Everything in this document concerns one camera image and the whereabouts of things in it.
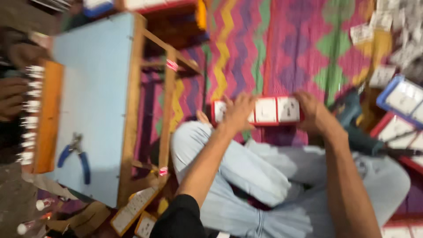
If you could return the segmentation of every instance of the blue pliers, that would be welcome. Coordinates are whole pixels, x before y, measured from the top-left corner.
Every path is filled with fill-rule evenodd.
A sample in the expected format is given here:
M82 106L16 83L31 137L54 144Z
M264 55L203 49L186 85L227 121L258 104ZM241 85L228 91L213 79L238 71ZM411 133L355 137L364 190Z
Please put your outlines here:
M65 159L69 157L69 155L76 150L78 156L81 160L82 164L82 171L84 173L84 183L90 184L91 183L91 175L90 175L90 166L88 164L87 154L81 150L81 140L82 134L77 135L76 133L73 134L72 142L68 144L65 149L62 151L59 157L59 161L57 163L57 167L63 167L63 163Z

